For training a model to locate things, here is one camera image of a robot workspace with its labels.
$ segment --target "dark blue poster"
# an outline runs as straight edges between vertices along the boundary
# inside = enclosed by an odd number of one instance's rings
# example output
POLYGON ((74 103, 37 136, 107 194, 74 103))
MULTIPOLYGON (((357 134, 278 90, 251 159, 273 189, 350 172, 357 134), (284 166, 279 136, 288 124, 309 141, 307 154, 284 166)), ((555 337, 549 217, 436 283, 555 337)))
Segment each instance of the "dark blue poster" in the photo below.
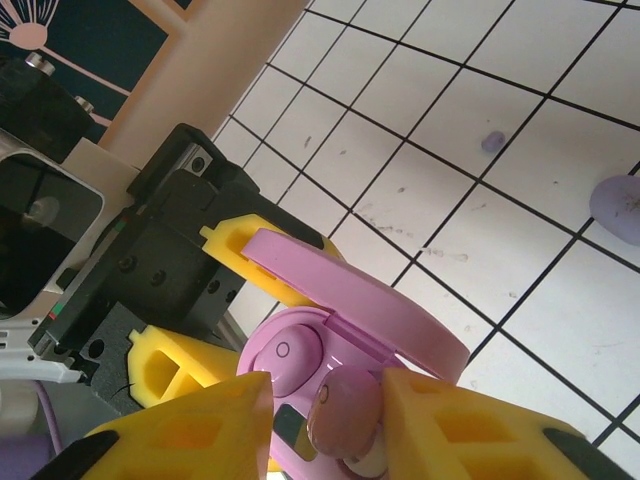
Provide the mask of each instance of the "dark blue poster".
POLYGON ((36 51, 93 106, 97 142, 167 35, 128 0, 0 0, 0 54, 36 51))
POLYGON ((180 5, 180 7, 183 10, 186 10, 187 8, 189 8, 189 5, 191 5, 191 1, 192 0, 175 0, 175 2, 180 5))

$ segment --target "cable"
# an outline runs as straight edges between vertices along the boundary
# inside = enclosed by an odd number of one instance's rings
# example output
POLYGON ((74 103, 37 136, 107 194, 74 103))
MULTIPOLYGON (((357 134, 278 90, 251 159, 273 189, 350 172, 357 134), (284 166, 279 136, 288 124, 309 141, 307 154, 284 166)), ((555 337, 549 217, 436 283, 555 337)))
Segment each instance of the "cable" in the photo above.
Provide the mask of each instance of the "cable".
POLYGON ((33 381, 34 388, 38 394, 40 405, 44 411, 44 416, 47 419, 47 426, 49 427, 49 435, 51 436, 51 443, 53 444, 53 451, 58 455, 62 450, 62 439, 60 437, 60 428, 58 427, 58 421, 56 420, 56 413, 51 405, 51 399, 49 394, 39 380, 33 381))

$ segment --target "pink case lid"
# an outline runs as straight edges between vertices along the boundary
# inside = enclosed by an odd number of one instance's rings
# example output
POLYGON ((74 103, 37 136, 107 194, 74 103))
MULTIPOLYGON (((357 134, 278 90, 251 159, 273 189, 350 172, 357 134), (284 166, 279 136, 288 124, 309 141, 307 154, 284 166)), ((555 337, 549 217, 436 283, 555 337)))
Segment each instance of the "pink case lid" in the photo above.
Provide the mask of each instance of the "pink case lid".
POLYGON ((469 358, 464 344, 419 305, 357 268, 266 229, 242 254, 430 374, 452 383, 462 374, 469 358))

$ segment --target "screw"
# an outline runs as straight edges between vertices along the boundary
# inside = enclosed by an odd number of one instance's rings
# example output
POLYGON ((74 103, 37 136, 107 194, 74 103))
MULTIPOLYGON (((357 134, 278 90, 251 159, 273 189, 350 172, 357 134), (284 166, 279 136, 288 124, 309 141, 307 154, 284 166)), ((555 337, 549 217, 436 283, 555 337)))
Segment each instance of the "screw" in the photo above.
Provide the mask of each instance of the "screw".
POLYGON ((91 115, 91 112, 93 112, 93 105, 91 105, 88 100, 85 100, 81 96, 76 96, 75 99, 76 102, 78 102, 78 105, 80 105, 85 112, 91 115))
POLYGON ((42 58, 40 55, 38 55, 35 52, 30 53, 27 59, 25 60, 25 62, 27 63, 27 65, 40 70, 42 73, 44 73, 49 77, 56 70, 56 67, 51 65, 49 62, 47 62, 44 58, 42 58))
POLYGON ((193 159, 193 162, 191 162, 191 170, 193 170, 193 173, 200 173, 204 168, 204 164, 204 158, 196 157, 193 159))
POLYGON ((156 273, 153 274, 153 277, 151 277, 151 286, 159 287, 164 283, 166 278, 167 278, 167 272, 165 272, 164 270, 158 270, 156 273))
POLYGON ((118 268, 122 273, 131 273, 135 270, 138 259, 133 255, 125 257, 118 262, 118 268))
POLYGON ((238 292, 236 292, 235 290, 231 290, 229 293, 227 293, 227 298, 225 298, 225 301, 227 303, 233 302, 233 300, 234 300, 234 298, 236 298, 237 294, 238 294, 238 292))
POLYGON ((218 280, 214 280, 213 282, 211 282, 209 284, 209 286, 207 287, 207 292, 209 293, 216 293, 218 291, 218 289, 220 288, 220 282, 218 280))

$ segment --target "yellow foam block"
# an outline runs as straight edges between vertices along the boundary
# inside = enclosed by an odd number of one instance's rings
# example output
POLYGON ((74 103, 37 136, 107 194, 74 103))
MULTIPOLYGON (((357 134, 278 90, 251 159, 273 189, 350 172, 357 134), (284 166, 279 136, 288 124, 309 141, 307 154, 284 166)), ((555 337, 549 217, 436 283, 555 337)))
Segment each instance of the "yellow foam block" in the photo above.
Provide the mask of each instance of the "yellow foam block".
POLYGON ((83 480, 263 479, 272 424, 270 375, 248 373, 100 426, 120 439, 83 480))
POLYGON ((391 480, 583 480, 543 433, 564 422, 405 369, 383 374, 391 480))
POLYGON ((145 408, 235 377, 240 354, 148 326, 131 332, 127 355, 131 397, 145 408))
MULTIPOLYGON (((242 249, 261 228, 284 234, 259 215, 244 215, 224 220, 215 229, 202 227, 200 235, 207 239, 202 250, 288 307, 316 306, 307 297, 242 255, 242 249)), ((323 238, 323 242, 326 252, 342 258, 330 240, 323 238)))

